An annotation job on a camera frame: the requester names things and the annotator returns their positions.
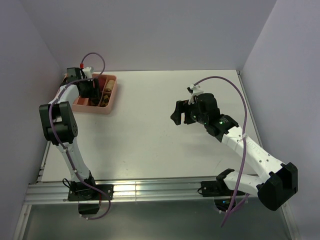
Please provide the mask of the brown argyle sock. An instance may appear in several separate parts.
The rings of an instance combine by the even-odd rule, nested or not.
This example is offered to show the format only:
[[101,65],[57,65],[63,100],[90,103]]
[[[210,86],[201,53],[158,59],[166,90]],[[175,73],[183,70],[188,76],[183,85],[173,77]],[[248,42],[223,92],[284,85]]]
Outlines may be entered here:
[[110,97],[108,94],[104,94],[101,98],[100,107],[104,108],[109,104]]
[[91,98],[90,99],[90,106],[97,107],[99,105],[100,99],[99,98]]

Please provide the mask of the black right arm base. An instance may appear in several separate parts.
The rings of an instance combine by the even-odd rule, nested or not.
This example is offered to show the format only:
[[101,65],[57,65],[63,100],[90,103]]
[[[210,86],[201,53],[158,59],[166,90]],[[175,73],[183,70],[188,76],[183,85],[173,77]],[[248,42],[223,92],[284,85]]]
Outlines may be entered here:
[[200,188],[197,190],[197,193],[202,195],[202,197],[223,197],[214,200],[215,207],[222,211],[226,212],[231,203],[232,196],[234,191],[226,187],[223,181],[210,180],[202,181],[200,183]]

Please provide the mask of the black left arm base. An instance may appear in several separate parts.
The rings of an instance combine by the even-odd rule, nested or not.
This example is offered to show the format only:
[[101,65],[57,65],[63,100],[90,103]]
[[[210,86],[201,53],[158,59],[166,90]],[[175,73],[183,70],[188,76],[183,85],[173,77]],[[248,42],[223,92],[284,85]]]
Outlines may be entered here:
[[98,184],[94,186],[101,192],[85,186],[81,182],[72,182],[69,188],[67,200],[78,202],[78,213],[81,215],[93,216],[98,213],[101,201],[111,201],[113,199],[113,184]]

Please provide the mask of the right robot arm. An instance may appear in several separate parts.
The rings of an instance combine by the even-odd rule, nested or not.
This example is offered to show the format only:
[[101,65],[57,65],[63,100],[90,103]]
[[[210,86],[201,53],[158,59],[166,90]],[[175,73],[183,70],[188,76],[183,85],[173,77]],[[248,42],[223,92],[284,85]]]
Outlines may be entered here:
[[257,196],[265,207],[276,211],[298,192],[297,167],[271,156],[246,136],[232,117],[220,112],[213,94],[202,93],[192,101],[177,101],[170,118],[177,126],[181,123],[203,125],[209,135],[245,157],[245,162],[255,172],[255,175],[247,175],[228,168],[214,181],[201,183],[203,197],[227,196],[238,190],[239,195]]

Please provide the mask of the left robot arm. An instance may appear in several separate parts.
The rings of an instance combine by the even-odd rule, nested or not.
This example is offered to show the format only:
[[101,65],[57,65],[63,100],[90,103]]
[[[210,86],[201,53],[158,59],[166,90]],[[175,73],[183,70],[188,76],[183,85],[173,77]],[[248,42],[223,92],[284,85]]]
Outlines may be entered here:
[[78,97],[96,98],[100,95],[99,80],[93,73],[91,66],[69,67],[53,100],[39,106],[44,137],[64,158],[70,172],[70,188],[76,191],[80,187],[79,194],[86,200],[95,198],[98,188],[78,147],[79,131],[72,105]]

